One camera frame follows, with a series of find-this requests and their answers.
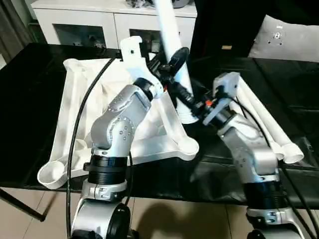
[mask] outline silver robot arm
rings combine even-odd
[[[92,157],[84,164],[89,177],[83,182],[72,238],[126,239],[133,235],[130,210],[121,200],[127,188],[127,158],[135,130],[151,107],[152,87],[149,81],[138,78],[125,86],[93,123]]]
[[[206,94],[202,99],[195,99],[183,86],[174,84],[178,98],[204,125],[215,126],[231,151],[247,199],[246,216],[254,227],[247,238],[304,239],[286,202],[275,154],[259,128],[227,109],[236,97],[238,79],[239,73],[235,72],[217,77],[213,94]]]
[[[112,100],[92,126],[92,153],[128,157],[137,126],[151,108],[151,102],[136,85],[127,85]]]

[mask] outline black cable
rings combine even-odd
[[[292,202],[290,201],[288,195],[285,195],[286,201],[288,203],[288,205],[292,208],[293,212],[295,213],[296,217],[298,218],[298,220],[301,222],[301,224],[304,226],[306,232],[309,234],[311,239],[318,239],[318,237],[315,237],[315,235],[313,234],[313,232],[311,231],[311,229],[309,228],[308,224],[305,222],[305,220],[303,219],[303,217],[300,215],[300,213],[298,212],[298,210],[295,208],[295,206],[292,204]]]
[[[261,128],[260,124],[258,123],[258,121],[256,120],[256,118],[253,116],[253,114],[243,105],[241,104],[239,101],[235,100],[234,98],[232,98],[229,95],[225,95],[224,98],[228,98],[231,99],[233,102],[235,102],[236,104],[238,104],[242,109],[244,109],[244,111],[246,111],[249,116],[254,120],[254,122],[256,123],[256,125],[259,127],[261,133],[263,134],[265,141],[267,143],[267,145],[270,147],[269,141],[266,137],[265,132],[263,131],[263,129]],[[283,166],[283,162],[279,161],[279,166],[281,167],[284,175],[287,177],[288,181],[290,182],[291,186],[293,187],[295,193],[297,194],[297,196],[299,197],[303,207],[306,209],[310,220],[312,222],[312,224],[314,225],[315,231],[316,231],[316,235],[317,237],[315,237],[315,235],[312,233],[312,231],[310,230],[309,226],[307,225],[307,223],[305,222],[305,220],[303,219],[303,217],[300,215],[300,213],[298,212],[298,210],[293,206],[292,202],[290,201],[288,195],[286,194],[286,200],[288,202],[288,204],[290,205],[290,207],[292,208],[292,210],[294,211],[294,213],[296,214],[297,218],[299,219],[299,221],[301,222],[301,224],[304,226],[305,230],[307,231],[307,233],[309,234],[309,236],[311,237],[311,239],[318,239],[319,236],[319,228],[318,225],[315,221],[315,218],[313,216],[313,214],[311,213],[304,197],[302,196],[302,194],[300,193],[300,191],[298,190],[298,188],[296,187],[296,185],[293,183],[293,181],[291,180],[290,175],[288,174],[288,172],[286,171],[286,169]]]
[[[87,92],[85,93],[83,100],[81,102],[78,114],[75,119],[75,124],[73,128],[72,138],[71,138],[71,144],[70,144],[70,150],[69,150],[69,156],[68,156],[68,166],[67,166],[67,187],[66,187],[66,231],[67,231],[67,237],[68,239],[71,238],[71,212],[70,212],[70,202],[71,202],[71,187],[70,187],[70,180],[71,180],[71,165],[72,165],[72,156],[73,156],[73,150],[74,150],[74,144],[76,139],[76,133],[78,131],[80,118],[83,113],[85,104],[87,99],[89,98],[89,95],[91,91],[93,90],[96,83],[99,81],[105,70],[112,64],[112,62],[116,58],[113,57],[110,59],[105,66],[102,68],[102,70],[98,73],[98,75],[93,80],[92,84],[88,88]]]
[[[239,107],[240,107],[241,111],[243,112],[244,117],[247,119],[247,115],[246,115],[245,110],[241,106],[239,106]]]
[[[294,182],[292,181],[289,173],[287,172],[286,168],[284,167],[284,163],[282,161],[279,161],[279,166],[280,168],[282,169],[284,175],[286,176],[286,178],[288,179],[290,185],[292,186],[292,188],[294,189],[295,193],[297,194],[297,196],[299,197],[303,207],[305,208],[305,210],[307,211],[309,217],[310,217],[310,220],[314,226],[314,229],[315,229],[315,232],[316,232],[316,235],[317,235],[317,238],[319,237],[319,227],[316,223],[316,220],[312,214],[312,212],[310,211],[310,208],[307,204],[307,202],[305,201],[305,198],[303,197],[303,195],[300,193],[300,191],[298,190],[298,188],[296,187],[296,185],[294,184]]]
[[[130,155],[129,155],[129,158],[130,158],[130,166],[131,166],[131,185],[130,185],[130,189],[129,189],[129,193],[127,195],[127,198],[125,200],[125,206],[127,206],[129,204],[129,201],[130,201],[130,198],[131,198],[131,194],[132,194],[132,188],[133,188],[133,173],[134,173],[134,170],[133,170],[133,159],[132,159],[132,155],[131,155],[131,152],[130,152]]]

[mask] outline floor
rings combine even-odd
[[[4,190],[47,217],[41,223],[0,200],[0,239],[66,238],[65,193]],[[72,194],[72,215],[79,198]],[[243,206],[132,198],[129,207],[131,227],[141,239],[245,239],[252,229]],[[319,223],[319,211],[313,214]]]

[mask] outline black sheet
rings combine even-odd
[[[62,97],[68,58],[107,58],[116,50],[75,46],[30,44],[0,71],[4,117],[0,186],[46,190],[37,182],[39,168],[48,161]],[[256,95],[275,116],[305,154],[290,165],[291,174],[306,201],[319,208],[319,64],[248,58],[207,58],[189,65],[191,76],[205,86],[223,72],[240,72]],[[137,165],[132,195],[195,202],[245,204],[231,155],[214,129],[199,123],[185,125],[200,145],[190,162],[170,158]],[[86,177],[72,179],[73,192],[80,192]],[[284,187],[297,207],[286,178]],[[58,189],[65,191],[65,186]]]

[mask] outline white tube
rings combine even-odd
[[[172,55],[182,47],[175,13],[171,0],[155,0],[154,2],[159,16],[160,33],[166,58],[169,61]],[[180,82],[190,93],[193,93],[186,64],[175,75],[175,80]],[[182,123],[193,123],[198,120],[180,100],[177,100],[176,110]]]
[[[255,108],[257,114],[264,122],[269,133],[283,149],[285,154],[284,162],[285,163],[296,163],[304,158],[303,152],[299,147],[292,143],[280,125],[276,122],[273,116],[268,112],[265,106],[261,103],[258,97],[253,93],[249,88],[246,82],[243,79],[239,80],[239,86],[243,89],[246,97],[251,102],[252,106]]]
[[[259,117],[259,115],[257,114],[257,112],[255,111],[254,107],[252,106],[251,102],[249,101],[249,99],[246,97],[243,89],[239,86],[237,88],[237,98],[239,100],[239,102],[245,106],[247,108],[247,110],[249,110],[249,112],[253,115],[253,117],[255,118],[255,120],[259,123],[261,129],[264,131],[265,136],[268,139],[268,142],[270,144],[271,149],[273,150],[273,152],[275,153],[276,157],[279,160],[282,160],[284,158],[284,152],[282,150],[282,148],[274,141],[273,137],[270,135],[269,131],[267,130],[265,124],[263,123],[263,121],[261,120],[261,118]],[[258,127],[254,121],[254,119],[252,119],[252,117],[248,114],[245,113],[247,119],[254,124],[256,127]]]

